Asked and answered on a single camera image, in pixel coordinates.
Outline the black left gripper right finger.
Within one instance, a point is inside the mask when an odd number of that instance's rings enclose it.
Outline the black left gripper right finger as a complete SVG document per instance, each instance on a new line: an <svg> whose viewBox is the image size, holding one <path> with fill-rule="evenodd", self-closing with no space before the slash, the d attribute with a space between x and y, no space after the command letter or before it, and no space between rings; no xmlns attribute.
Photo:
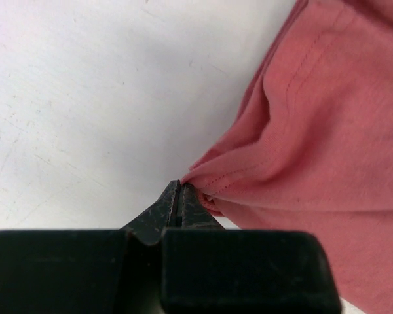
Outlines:
<svg viewBox="0 0 393 314"><path fill-rule="evenodd" d="M181 187L178 200L178 226L190 229L224 230L224 227L202 206L194 186Z"/></svg>

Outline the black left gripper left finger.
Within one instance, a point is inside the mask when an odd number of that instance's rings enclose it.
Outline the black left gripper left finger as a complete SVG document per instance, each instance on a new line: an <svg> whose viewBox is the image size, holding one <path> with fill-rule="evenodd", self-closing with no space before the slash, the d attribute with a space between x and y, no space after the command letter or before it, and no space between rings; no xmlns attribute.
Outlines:
<svg viewBox="0 0 393 314"><path fill-rule="evenodd" d="M180 181L170 181L156 202L122 229L144 245L157 244L162 237L163 229L176 225L179 195Z"/></svg>

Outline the pink t-shirt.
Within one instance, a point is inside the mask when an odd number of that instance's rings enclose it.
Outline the pink t-shirt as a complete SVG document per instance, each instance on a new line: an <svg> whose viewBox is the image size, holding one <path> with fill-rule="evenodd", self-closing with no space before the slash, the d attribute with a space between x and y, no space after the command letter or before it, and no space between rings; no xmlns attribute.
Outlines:
<svg viewBox="0 0 393 314"><path fill-rule="evenodd" d="M241 228L314 234L340 295L393 313L393 1L297 1L184 181Z"/></svg>

